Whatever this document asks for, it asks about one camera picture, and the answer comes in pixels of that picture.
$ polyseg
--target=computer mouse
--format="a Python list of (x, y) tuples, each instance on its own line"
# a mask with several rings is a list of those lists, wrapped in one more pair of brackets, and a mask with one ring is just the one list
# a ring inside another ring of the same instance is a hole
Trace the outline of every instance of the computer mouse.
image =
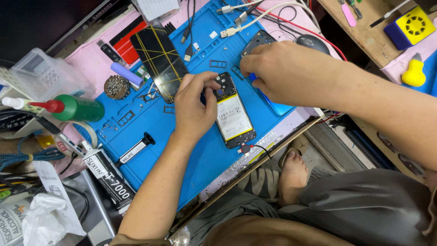
[(325, 45), (324, 42), (322, 42), (320, 39), (318, 39), (315, 36), (304, 34), (300, 35), (296, 41), (297, 44), (311, 48), (316, 49), (318, 51), (321, 51), (327, 55), (331, 55), (331, 52), (329, 52), (328, 47)]

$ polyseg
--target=man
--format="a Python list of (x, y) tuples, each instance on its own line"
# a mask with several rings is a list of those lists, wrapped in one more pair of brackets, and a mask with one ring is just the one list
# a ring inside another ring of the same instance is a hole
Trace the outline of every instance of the man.
[[(240, 68), (245, 75), (255, 73), (259, 79), (253, 86), (276, 103), (332, 109), (374, 124), (426, 168), (428, 187), (434, 190), (437, 98), (287, 41), (256, 47)], [(169, 245), (163, 238), (176, 214), (190, 153), (217, 117), (212, 93), (219, 88), (212, 80), (216, 76), (204, 72), (184, 77), (175, 98), (176, 129), (111, 246)], [(199, 100), (204, 88), (206, 105)], [(431, 221), (428, 187), (399, 172), (372, 169), (337, 175), (317, 172), (319, 178), (304, 189), (308, 169), (302, 152), (291, 149), (279, 181), (284, 210), (232, 189), (189, 224), (191, 245), (428, 243), (429, 237), (422, 234)], [(290, 208), (298, 202), (303, 209)]]

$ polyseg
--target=green bottle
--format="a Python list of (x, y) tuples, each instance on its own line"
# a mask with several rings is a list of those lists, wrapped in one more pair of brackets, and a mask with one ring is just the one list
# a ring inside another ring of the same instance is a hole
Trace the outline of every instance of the green bottle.
[(30, 102), (29, 105), (43, 107), (52, 113), (55, 119), (61, 121), (96, 122), (105, 114), (101, 102), (70, 95), (59, 95), (47, 102)]

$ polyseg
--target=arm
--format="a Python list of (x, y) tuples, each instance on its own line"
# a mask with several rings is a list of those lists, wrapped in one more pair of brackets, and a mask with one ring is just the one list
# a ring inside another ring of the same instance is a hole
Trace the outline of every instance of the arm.
[(402, 153), (437, 171), (437, 98), (292, 42), (253, 49), (240, 68), (272, 101), (332, 109), (374, 124)]
[[(176, 215), (191, 151), (217, 118), (212, 81), (217, 73), (185, 75), (175, 97), (176, 128), (134, 197), (118, 233), (132, 239), (164, 239)], [(205, 89), (206, 106), (200, 102)]]

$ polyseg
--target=yellow rubber tool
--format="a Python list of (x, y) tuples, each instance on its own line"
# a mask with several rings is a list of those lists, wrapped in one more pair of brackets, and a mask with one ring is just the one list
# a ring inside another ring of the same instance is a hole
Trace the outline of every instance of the yellow rubber tool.
[(405, 84), (419, 87), (422, 86), (427, 80), (425, 74), (422, 71), (423, 62), (419, 53), (416, 53), (411, 61), (408, 63), (408, 70), (402, 74), (402, 81)]

